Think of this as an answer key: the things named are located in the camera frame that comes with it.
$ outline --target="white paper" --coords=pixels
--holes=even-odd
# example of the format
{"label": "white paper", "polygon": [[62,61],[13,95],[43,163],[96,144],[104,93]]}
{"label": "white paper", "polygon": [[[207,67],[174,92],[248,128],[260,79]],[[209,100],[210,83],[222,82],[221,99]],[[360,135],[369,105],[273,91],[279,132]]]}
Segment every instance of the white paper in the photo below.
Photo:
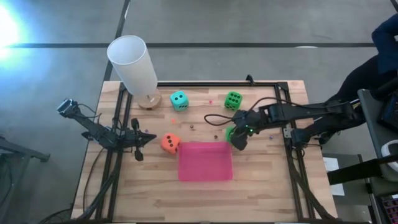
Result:
{"label": "white paper", "polygon": [[[336,158],[324,157],[323,162],[325,163],[326,171],[333,171],[339,169]],[[330,186],[331,194],[337,196],[344,196],[343,184],[335,184]]]}

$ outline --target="person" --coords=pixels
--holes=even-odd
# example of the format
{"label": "person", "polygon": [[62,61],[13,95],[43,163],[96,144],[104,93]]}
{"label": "person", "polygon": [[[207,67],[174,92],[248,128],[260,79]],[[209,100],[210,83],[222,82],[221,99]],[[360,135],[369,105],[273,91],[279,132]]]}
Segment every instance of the person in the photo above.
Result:
{"label": "person", "polygon": [[[379,52],[367,62],[353,70],[341,85],[339,91],[328,101],[353,101],[358,99],[360,89],[374,91],[398,76],[398,14],[384,21],[372,33],[372,40]],[[327,131],[321,134],[320,144],[325,144],[335,134]]]}

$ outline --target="dice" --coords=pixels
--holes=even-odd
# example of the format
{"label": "dice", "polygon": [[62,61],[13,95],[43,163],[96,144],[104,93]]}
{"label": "dice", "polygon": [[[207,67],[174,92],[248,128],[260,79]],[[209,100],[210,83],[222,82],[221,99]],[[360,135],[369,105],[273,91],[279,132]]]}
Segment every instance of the dice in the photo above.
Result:
{"label": "dice", "polygon": [[176,91],[170,96],[170,101],[176,111],[183,111],[188,108],[189,102],[188,97],[183,91]]}
{"label": "dice", "polygon": [[228,127],[225,129],[225,140],[231,144],[231,134],[234,127]]}
{"label": "dice", "polygon": [[180,145],[180,142],[181,139],[175,134],[166,133],[160,142],[160,147],[166,152],[175,154],[177,152],[177,146]]}
{"label": "dice", "polygon": [[224,106],[229,110],[236,111],[241,106],[242,99],[242,95],[231,91],[226,95]]}

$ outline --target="dark jacket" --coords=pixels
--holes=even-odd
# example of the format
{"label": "dark jacket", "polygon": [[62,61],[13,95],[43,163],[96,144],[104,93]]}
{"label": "dark jacket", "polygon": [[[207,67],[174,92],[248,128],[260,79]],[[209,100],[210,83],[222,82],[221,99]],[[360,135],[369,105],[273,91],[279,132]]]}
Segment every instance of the dark jacket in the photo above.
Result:
{"label": "dark jacket", "polygon": [[372,40],[379,51],[379,73],[398,70],[398,14],[383,22],[373,33]]}

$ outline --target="green dice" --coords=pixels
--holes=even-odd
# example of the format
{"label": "green dice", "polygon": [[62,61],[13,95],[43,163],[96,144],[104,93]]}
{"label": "green dice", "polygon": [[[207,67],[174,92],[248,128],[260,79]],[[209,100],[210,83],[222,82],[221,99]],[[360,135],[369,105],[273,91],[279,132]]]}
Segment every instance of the green dice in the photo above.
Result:
{"label": "green dice", "polygon": [[225,140],[231,144],[231,134],[234,127],[228,127],[225,129]]}
{"label": "green dice", "polygon": [[226,95],[224,106],[227,109],[236,111],[241,106],[242,99],[242,95],[231,91],[228,93],[228,95]]}

